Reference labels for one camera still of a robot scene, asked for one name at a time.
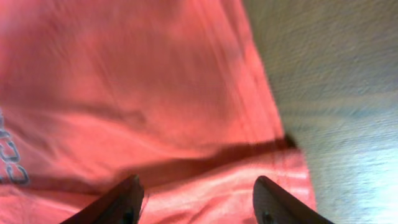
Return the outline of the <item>orange McKinney Boyd soccer t-shirt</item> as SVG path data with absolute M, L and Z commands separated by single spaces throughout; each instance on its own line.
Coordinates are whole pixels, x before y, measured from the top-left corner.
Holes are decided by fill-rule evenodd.
M 1 0 L 1 222 L 133 174 L 141 223 L 254 223 L 260 175 L 316 207 L 242 2 Z

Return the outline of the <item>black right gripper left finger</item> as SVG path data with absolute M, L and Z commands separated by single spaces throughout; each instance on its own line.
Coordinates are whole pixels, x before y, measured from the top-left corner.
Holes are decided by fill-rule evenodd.
M 144 188 L 131 175 L 62 224 L 138 224 Z

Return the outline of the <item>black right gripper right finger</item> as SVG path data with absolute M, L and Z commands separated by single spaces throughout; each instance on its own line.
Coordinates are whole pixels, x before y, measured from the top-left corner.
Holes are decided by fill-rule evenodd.
M 256 179 L 252 203 L 258 224 L 333 224 L 266 176 Z

